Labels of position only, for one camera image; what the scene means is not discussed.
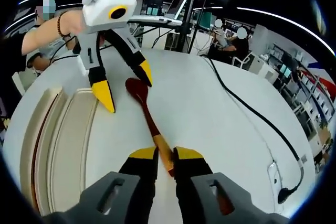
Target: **person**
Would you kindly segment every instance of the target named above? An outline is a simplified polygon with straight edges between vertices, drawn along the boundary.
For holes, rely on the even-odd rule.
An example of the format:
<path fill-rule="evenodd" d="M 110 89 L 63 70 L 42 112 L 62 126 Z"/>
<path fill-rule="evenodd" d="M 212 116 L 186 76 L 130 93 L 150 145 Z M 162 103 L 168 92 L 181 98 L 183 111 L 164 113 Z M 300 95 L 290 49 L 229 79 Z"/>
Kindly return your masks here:
<path fill-rule="evenodd" d="M 40 4 L 35 9 L 36 20 L 31 30 L 38 28 L 46 20 L 52 18 L 56 10 L 55 0 L 47 0 L 47 1 L 38 0 L 38 1 L 40 2 Z M 47 13 L 43 11 L 44 7 L 48 7 L 45 8 L 48 11 Z M 27 67 L 32 68 L 34 72 L 37 75 L 39 75 L 42 71 L 44 71 L 47 67 L 50 66 L 51 59 L 57 57 L 54 54 L 58 53 L 59 55 L 62 55 L 67 50 L 72 50 L 75 47 L 75 44 L 76 41 L 74 39 L 71 39 L 70 36 L 64 36 L 63 38 L 58 38 L 55 41 L 52 41 L 51 43 L 29 53 L 27 55 Z"/>
<path fill-rule="evenodd" d="M 249 51 L 248 34 L 244 27 L 240 27 L 237 36 L 225 38 L 224 32 L 221 34 L 213 33 L 214 43 L 209 49 L 208 56 L 214 60 L 218 60 L 227 64 L 232 63 L 233 57 L 243 60 Z"/>
<path fill-rule="evenodd" d="M 83 30 L 82 11 L 70 10 L 59 17 L 52 18 L 37 29 L 2 39 L 0 73 L 0 98 L 10 118 L 18 105 L 21 94 L 12 80 L 15 72 L 26 68 L 27 54 L 41 48 L 67 34 L 77 35 Z"/>
<path fill-rule="evenodd" d="M 295 82 L 297 84 L 300 84 L 300 80 L 303 77 L 303 73 L 301 72 L 300 67 L 298 65 L 296 65 L 294 67 L 294 69 L 290 73 L 290 76 L 291 76 L 293 82 Z"/>

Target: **office chair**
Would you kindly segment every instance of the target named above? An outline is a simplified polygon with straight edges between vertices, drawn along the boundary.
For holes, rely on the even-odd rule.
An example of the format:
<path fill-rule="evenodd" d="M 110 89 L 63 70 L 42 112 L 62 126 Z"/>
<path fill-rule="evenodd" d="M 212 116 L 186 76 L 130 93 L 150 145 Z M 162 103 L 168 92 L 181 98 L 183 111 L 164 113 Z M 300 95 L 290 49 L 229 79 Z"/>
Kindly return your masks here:
<path fill-rule="evenodd" d="M 243 60 L 240 60 L 239 58 L 237 58 L 237 57 L 233 57 L 233 59 L 232 59 L 232 66 L 234 66 L 235 65 L 235 60 L 237 60 L 238 62 L 239 62 L 239 65 L 240 66 L 238 66 L 239 68 L 242 68 L 243 67 L 243 65 L 244 64 L 246 64 L 246 63 L 248 63 L 249 61 L 250 61 L 250 55 L 252 54 L 252 52 L 250 52 Z"/>

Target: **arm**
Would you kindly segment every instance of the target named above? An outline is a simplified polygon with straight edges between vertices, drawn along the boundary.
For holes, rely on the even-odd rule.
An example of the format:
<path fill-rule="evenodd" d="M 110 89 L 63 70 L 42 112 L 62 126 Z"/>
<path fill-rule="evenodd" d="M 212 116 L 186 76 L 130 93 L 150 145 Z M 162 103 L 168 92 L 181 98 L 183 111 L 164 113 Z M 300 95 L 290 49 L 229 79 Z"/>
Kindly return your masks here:
<path fill-rule="evenodd" d="M 31 66 L 36 70 L 44 71 L 50 66 L 50 60 L 39 56 L 34 59 L 34 61 L 31 63 Z"/>
<path fill-rule="evenodd" d="M 44 22 L 39 28 L 26 33 L 22 43 L 22 55 L 26 55 L 60 38 L 57 30 L 57 20 L 58 17 L 55 17 Z M 62 15 L 60 19 L 60 30 L 62 34 L 73 33 L 77 35 L 82 31 L 82 28 L 81 10 L 71 10 Z"/>
<path fill-rule="evenodd" d="M 215 42 L 217 40 L 217 38 L 216 38 L 217 33 L 215 33 L 214 31 L 211 32 L 210 36 L 214 37 L 213 42 Z"/>
<path fill-rule="evenodd" d="M 63 40 L 64 40 L 65 42 L 67 42 L 67 41 L 70 40 L 70 39 L 71 39 L 71 37 L 69 36 L 69 37 L 65 37 Z M 71 41 L 69 41 L 68 43 L 66 43 L 66 46 L 67 46 L 68 50 L 73 50 L 73 48 L 75 47 L 75 45 L 76 45 L 76 40 L 75 40 L 75 38 L 72 39 Z"/>
<path fill-rule="evenodd" d="M 236 50 L 237 50 L 237 48 L 235 46 L 233 46 L 233 45 L 222 48 L 222 51 L 230 51 L 230 52 L 232 52 L 232 51 L 236 51 Z"/>
<path fill-rule="evenodd" d="M 228 41 L 233 41 L 234 39 L 236 39 L 237 38 L 237 36 L 235 36 L 235 37 L 230 37 L 230 38 L 226 38 L 226 40 L 228 40 Z"/>

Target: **desk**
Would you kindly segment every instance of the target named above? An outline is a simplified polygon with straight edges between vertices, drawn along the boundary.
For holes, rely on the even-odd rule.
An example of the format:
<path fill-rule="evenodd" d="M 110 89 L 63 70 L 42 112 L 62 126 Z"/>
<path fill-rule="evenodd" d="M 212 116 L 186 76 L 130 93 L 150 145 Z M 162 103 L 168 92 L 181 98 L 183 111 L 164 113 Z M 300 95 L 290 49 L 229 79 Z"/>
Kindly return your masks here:
<path fill-rule="evenodd" d="M 259 56 L 254 56 L 248 71 L 267 79 L 271 84 L 277 80 L 279 73 Z"/>
<path fill-rule="evenodd" d="M 284 186 L 292 188 L 300 177 L 297 162 L 280 136 L 223 90 L 203 58 L 155 49 L 142 52 L 153 76 L 148 106 L 170 146 L 197 150 L 213 172 L 224 173 L 249 191 L 255 206 L 265 212 L 279 209 L 273 201 L 267 173 L 272 158 L 265 143 L 278 162 Z M 134 77 L 133 72 L 114 48 L 102 51 L 101 55 L 116 113 L 109 113 L 101 104 L 97 107 L 88 146 L 87 186 L 111 170 L 118 171 L 133 151 L 153 146 L 142 110 L 125 89 L 125 81 Z M 267 80 L 222 62 L 215 65 L 233 92 L 276 125 L 299 157 L 306 155 L 302 184 L 280 207 L 283 215 L 291 216 L 315 181 L 313 157 L 299 121 Z M 89 87 L 79 58 L 52 64 L 27 90 L 13 114 L 3 154 L 18 186 L 20 153 L 29 119 L 43 92 L 57 86 L 63 86 L 69 95 L 77 88 Z M 182 222 L 175 181 L 168 178 L 161 161 L 150 216 L 150 223 L 159 222 Z"/>
<path fill-rule="evenodd" d="M 153 27 L 144 27 L 144 31 L 148 31 L 150 29 L 152 29 Z M 164 34 L 168 31 L 170 31 L 171 29 L 168 29 L 168 28 L 160 28 L 160 34 Z M 176 33 L 174 30 L 170 31 L 169 34 L 179 34 L 179 33 Z M 161 49 L 163 50 L 165 48 L 165 45 L 166 45 L 166 41 L 167 41 L 167 35 L 164 35 L 162 36 L 158 41 L 157 43 L 155 44 L 154 48 L 155 49 Z M 191 42 L 191 38 L 193 37 L 194 35 L 194 30 L 191 31 L 191 33 L 189 35 L 187 35 L 187 40 L 185 42 L 185 50 L 186 50 L 186 46 L 189 46 L 190 45 L 190 42 Z M 159 36 L 159 29 L 156 29 L 156 30 L 153 30 L 153 31 L 150 31 L 146 34 L 144 34 L 142 36 L 142 48 L 152 48 L 153 46 L 153 43 L 155 41 L 156 38 L 158 38 Z M 197 34 L 196 34 L 196 38 L 195 38 L 195 41 L 194 41 L 194 44 L 193 44 L 193 47 L 192 47 L 192 50 L 191 50 L 191 54 L 198 54 L 201 55 L 201 54 L 206 54 L 210 48 L 210 45 L 211 45 L 211 41 L 212 41 L 212 36 L 207 34 L 207 33 L 202 33 L 200 31 L 197 31 Z"/>

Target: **black shirt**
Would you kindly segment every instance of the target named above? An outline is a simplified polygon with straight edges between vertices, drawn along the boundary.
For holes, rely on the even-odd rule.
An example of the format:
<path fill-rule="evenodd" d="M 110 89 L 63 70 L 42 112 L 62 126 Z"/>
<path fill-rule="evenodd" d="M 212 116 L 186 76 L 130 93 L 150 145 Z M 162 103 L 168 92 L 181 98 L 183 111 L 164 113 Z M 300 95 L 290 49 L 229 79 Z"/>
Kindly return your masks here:
<path fill-rule="evenodd" d="M 24 34 L 15 34 L 14 36 L 4 39 L 0 45 L 0 63 L 2 73 L 12 77 L 15 72 L 25 71 L 26 56 L 22 56 L 22 43 Z"/>
<path fill-rule="evenodd" d="M 292 78 L 293 78 L 293 81 L 295 83 L 298 83 L 300 81 L 300 75 L 299 75 L 299 70 L 298 69 L 295 69 L 293 72 L 292 72 Z"/>
<path fill-rule="evenodd" d="M 16 34 L 0 42 L 0 98 L 9 118 L 21 99 L 12 76 L 26 69 L 26 56 L 21 53 L 24 36 Z"/>
<path fill-rule="evenodd" d="M 237 49 L 236 51 L 234 51 L 235 56 L 238 59 L 243 60 L 247 56 L 249 49 L 247 38 L 245 39 L 235 38 L 234 40 L 231 41 L 231 43 Z"/>

